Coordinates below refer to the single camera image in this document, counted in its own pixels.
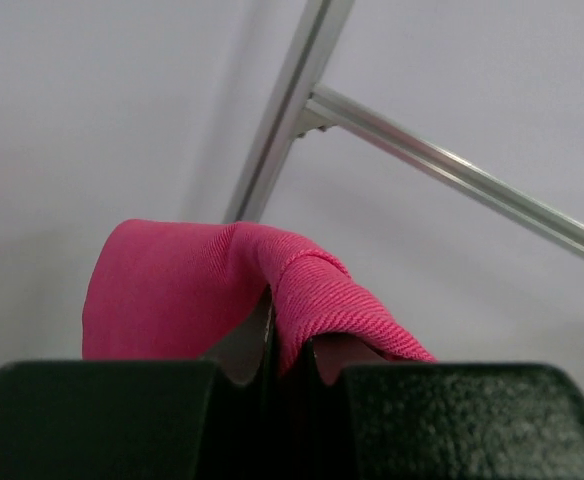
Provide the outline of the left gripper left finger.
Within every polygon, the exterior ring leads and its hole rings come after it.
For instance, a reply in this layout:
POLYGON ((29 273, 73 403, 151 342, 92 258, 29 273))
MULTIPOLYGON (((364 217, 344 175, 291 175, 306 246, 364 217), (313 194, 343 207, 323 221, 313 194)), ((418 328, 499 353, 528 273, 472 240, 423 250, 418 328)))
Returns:
POLYGON ((194 360, 0 368, 0 479, 261 479, 274 311, 194 360))

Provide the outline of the pink trousers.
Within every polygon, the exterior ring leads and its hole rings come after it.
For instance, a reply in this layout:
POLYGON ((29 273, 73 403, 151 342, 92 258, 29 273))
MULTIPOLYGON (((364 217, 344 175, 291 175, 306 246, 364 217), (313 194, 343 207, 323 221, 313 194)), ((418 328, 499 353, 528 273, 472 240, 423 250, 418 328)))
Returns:
POLYGON ((132 219, 107 238, 82 313, 86 360, 190 359, 270 293, 287 372, 303 344, 353 335, 389 358, 432 355, 333 254, 274 227, 132 219))

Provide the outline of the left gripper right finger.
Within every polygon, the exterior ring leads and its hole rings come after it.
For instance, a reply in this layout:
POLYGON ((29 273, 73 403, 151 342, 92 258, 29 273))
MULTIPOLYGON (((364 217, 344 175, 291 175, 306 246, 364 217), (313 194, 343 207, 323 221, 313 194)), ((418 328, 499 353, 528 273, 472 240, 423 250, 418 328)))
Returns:
POLYGON ((584 479, 584 395, 556 367, 387 361, 347 335, 303 354, 318 479, 584 479))

